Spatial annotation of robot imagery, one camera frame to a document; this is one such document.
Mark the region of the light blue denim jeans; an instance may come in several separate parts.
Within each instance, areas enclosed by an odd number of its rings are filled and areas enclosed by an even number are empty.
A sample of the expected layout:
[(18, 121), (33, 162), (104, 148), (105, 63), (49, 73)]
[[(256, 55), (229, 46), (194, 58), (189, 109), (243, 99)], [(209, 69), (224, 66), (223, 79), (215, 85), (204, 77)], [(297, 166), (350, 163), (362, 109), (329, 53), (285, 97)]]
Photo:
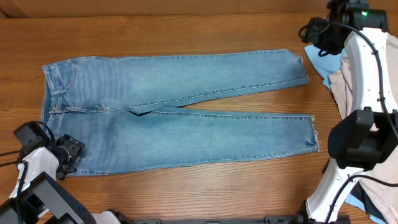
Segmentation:
[(78, 57), (43, 67), (42, 121), (85, 144), (77, 176), (279, 159), (320, 146), (309, 114), (190, 105), (306, 85), (286, 49), (158, 57)]

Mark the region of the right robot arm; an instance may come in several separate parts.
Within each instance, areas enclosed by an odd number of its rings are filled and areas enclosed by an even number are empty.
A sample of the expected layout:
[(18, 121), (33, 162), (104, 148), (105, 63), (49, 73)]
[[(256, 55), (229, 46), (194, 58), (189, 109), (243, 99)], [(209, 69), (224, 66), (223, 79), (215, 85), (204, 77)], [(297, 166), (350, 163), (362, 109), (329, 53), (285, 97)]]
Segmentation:
[(350, 114), (329, 133), (329, 160), (315, 192), (295, 216), (267, 216), (266, 223), (349, 223), (339, 215), (346, 197), (368, 171), (397, 147), (397, 103), (386, 62), (386, 12), (366, 1), (332, 0), (326, 19), (314, 17), (299, 30), (319, 56), (347, 53), (353, 104)]

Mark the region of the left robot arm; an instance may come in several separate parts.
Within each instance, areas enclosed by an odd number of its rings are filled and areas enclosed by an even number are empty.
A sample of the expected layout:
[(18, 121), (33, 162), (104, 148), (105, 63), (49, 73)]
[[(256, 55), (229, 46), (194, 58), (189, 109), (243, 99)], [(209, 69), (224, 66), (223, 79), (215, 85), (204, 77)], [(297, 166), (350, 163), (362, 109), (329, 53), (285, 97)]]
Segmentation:
[(22, 144), (13, 162), (19, 175), (15, 189), (1, 205), (1, 223), (37, 223), (47, 212), (52, 213), (49, 223), (128, 223), (114, 210), (91, 213), (59, 184), (76, 172), (73, 164), (84, 143), (67, 134), (55, 138), (41, 121), (24, 123), (14, 135)]

